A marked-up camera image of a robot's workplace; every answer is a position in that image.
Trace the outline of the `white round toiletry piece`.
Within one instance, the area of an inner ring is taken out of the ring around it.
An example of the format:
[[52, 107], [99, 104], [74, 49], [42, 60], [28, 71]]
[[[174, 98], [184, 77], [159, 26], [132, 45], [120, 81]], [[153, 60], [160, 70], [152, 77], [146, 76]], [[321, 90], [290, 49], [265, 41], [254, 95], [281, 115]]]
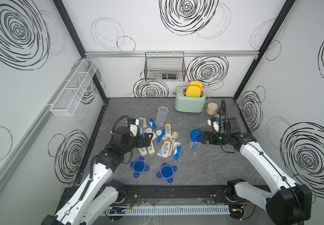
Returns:
[[153, 136], [152, 136], [152, 140], [155, 140], [155, 139], [156, 139], [156, 133], [152, 130], [152, 128], [146, 128], [146, 129], [145, 129], [145, 132], [146, 132], [146, 133], [151, 133], [151, 134], [153, 134]]

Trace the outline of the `blue-lid clear container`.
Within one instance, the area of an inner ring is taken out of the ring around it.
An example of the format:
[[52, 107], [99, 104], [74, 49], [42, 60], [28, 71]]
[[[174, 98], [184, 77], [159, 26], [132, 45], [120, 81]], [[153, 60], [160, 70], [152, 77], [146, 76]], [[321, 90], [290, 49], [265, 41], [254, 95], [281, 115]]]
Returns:
[[165, 106], [158, 107], [158, 112], [155, 120], [155, 124], [158, 127], [163, 127], [165, 125], [165, 121], [168, 115], [168, 108]]
[[201, 142], [197, 139], [197, 137], [201, 134], [202, 131], [199, 129], [195, 129], [190, 132], [189, 147], [192, 151], [196, 151], [199, 148]]

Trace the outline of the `blue small toiletry tube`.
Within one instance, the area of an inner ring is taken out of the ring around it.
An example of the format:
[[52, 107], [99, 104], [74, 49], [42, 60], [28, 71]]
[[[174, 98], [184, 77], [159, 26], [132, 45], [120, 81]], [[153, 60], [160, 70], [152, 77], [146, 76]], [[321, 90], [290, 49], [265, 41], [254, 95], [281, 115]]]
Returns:
[[155, 124], [155, 122], [153, 121], [152, 118], [149, 119], [149, 122], [150, 122], [150, 125], [151, 125], [152, 129], [156, 129], [156, 124]]

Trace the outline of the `green toothbrush packet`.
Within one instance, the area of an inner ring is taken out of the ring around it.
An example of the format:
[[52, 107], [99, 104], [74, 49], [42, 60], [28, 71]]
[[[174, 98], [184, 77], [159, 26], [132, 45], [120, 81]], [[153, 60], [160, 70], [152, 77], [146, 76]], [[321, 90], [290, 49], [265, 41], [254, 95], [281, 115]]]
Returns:
[[146, 119], [142, 117], [139, 118], [139, 125], [140, 125], [140, 130], [142, 131], [148, 127]]

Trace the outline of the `cream lotion bottle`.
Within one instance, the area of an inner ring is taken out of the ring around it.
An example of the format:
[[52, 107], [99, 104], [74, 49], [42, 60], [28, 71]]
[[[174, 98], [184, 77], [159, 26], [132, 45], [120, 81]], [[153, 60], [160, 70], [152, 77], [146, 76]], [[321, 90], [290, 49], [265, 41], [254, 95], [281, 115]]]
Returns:
[[150, 143], [150, 145], [149, 145], [149, 147], [148, 147], [148, 153], [149, 153], [150, 155], [155, 154], [155, 148], [154, 148], [153, 141], [151, 141], [151, 143]]
[[167, 158], [169, 156], [171, 145], [172, 145], [172, 141], [166, 138], [162, 146], [162, 157]]
[[172, 133], [171, 133], [171, 124], [169, 122], [167, 122], [165, 124], [165, 136], [168, 139], [172, 138]]
[[145, 147], [139, 148], [138, 150], [139, 150], [141, 156], [146, 156], [148, 154], [148, 151], [146, 150]]

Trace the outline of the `blue toothbrush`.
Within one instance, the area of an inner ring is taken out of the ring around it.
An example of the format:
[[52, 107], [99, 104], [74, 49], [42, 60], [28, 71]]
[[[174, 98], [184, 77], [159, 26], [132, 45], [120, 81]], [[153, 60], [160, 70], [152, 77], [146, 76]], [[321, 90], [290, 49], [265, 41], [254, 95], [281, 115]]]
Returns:
[[161, 135], [159, 136], [157, 143], [160, 143], [161, 140], [165, 137], [165, 130], [162, 131]]

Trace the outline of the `blue container lid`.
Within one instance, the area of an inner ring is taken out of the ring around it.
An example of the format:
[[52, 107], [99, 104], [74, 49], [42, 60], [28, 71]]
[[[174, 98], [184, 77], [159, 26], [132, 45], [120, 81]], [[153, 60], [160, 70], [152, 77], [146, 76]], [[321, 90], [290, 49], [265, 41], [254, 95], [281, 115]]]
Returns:
[[138, 178], [140, 174], [150, 170], [150, 166], [146, 164], [145, 158], [143, 156], [140, 156], [137, 160], [131, 162], [130, 167], [132, 168], [132, 171], [134, 173], [134, 178]]
[[170, 164], [163, 163], [159, 172], [156, 173], [156, 177], [159, 179], [164, 179], [168, 183], [172, 183], [174, 174], [177, 171], [177, 169], [177, 166], [172, 166]]

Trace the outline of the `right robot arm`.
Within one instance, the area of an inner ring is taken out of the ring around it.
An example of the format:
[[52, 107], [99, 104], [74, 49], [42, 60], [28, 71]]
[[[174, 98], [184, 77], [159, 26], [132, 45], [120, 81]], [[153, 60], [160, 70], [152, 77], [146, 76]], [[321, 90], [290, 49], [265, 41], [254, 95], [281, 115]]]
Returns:
[[259, 172], [269, 191], [243, 179], [227, 182], [226, 198], [230, 202], [245, 199], [267, 212], [276, 225], [303, 224], [311, 218], [312, 191], [288, 176], [262, 149], [249, 132], [242, 133], [236, 118], [229, 118], [222, 100], [219, 117], [209, 120], [211, 131], [203, 131], [197, 140], [203, 144], [233, 146]]

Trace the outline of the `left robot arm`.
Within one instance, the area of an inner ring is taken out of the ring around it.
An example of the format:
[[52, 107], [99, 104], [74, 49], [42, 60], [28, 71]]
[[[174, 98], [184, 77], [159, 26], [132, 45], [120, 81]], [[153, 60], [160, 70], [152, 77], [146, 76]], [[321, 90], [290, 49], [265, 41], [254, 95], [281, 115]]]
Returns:
[[113, 203], [125, 196], [125, 185], [108, 181], [127, 153], [149, 147], [153, 133], [145, 133], [136, 119], [121, 116], [111, 129], [110, 141], [92, 158], [88, 177], [55, 215], [47, 215], [43, 225], [91, 225]]

